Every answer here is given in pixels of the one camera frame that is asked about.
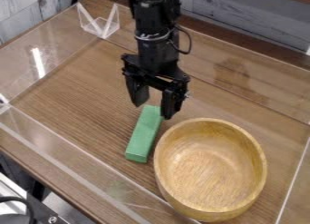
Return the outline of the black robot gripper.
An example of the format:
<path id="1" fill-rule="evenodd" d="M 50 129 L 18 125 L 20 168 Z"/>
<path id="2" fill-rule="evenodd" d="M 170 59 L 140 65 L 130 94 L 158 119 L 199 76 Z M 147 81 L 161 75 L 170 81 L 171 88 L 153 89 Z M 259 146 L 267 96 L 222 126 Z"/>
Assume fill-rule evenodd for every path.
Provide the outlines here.
<path id="1" fill-rule="evenodd" d="M 138 41 L 138 54 L 123 54 L 123 75 L 135 107 L 149 100 L 149 88 L 162 91 L 162 117 L 181 111 L 190 77 L 178 66 L 177 41 Z"/>

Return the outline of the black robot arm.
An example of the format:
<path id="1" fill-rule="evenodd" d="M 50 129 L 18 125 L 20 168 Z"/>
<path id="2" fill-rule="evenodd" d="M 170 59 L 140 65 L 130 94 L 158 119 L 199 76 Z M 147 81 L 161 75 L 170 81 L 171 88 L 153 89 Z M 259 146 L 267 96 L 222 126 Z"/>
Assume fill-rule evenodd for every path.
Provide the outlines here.
<path id="1" fill-rule="evenodd" d="M 130 98 L 136 107 L 149 100 L 149 88 L 162 92 L 162 117 L 169 120 L 181 111 L 187 98 L 190 76 L 178 66 L 179 54 L 190 54 L 179 48 L 179 33 L 191 38 L 179 26 L 179 0 L 128 0 L 135 19 L 138 54 L 123 54 L 123 75 Z"/>

